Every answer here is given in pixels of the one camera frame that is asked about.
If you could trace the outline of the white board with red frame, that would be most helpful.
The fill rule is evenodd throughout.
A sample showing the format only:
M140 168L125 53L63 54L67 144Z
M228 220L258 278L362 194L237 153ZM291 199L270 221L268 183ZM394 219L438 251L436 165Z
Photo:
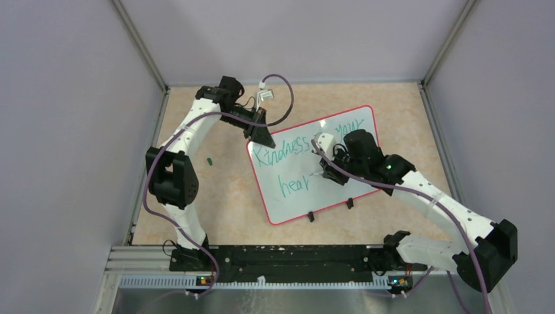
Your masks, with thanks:
M378 136L374 110L369 105L348 109L272 133L275 148L249 142L247 155L270 224L278 225L309 213L343 205L376 192L353 179L340 185L323 178L320 156L312 152L312 139L319 133L339 143L346 134L365 130Z

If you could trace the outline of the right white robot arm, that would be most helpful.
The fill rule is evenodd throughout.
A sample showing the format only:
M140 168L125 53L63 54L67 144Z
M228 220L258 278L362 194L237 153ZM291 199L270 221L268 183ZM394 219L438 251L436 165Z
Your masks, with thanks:
M396 232L384 239L385 264L407 263L454 271L471 288L489 293L518 259L518 229L507 219L495 222L453 199L398 154L384 154L373 134L355 130L339 143L329 133L311 141L321 158L322 176L341 186L365 183L418 211L451 238L427 239Z

